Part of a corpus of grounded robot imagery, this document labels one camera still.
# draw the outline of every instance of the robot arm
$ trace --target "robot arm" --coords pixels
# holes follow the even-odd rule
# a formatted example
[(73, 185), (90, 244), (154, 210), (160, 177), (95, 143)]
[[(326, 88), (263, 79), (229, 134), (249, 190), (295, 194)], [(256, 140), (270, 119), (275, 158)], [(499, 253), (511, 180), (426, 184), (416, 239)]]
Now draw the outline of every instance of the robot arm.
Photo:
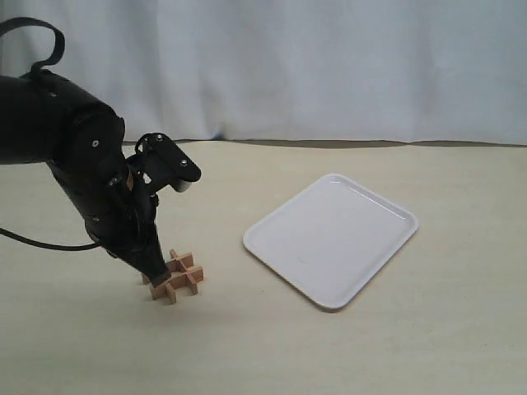
[(183, 192), (201, 170), (160, 133), (141, 137), (135, 154), (125, 158), (123, 119), (81, 87), (42, 69), (62, 57), (62, 33), (46, 22), (15, 18), (0, 25), (0, 36), (22, 26), (53, 29), (55, 49), (22, 77), (0, 76), (0, 165), (44, 162), (90, 238), (153, 286), (161, 284), (170, 272), (156, 231), (156, 193), (167, 185)]

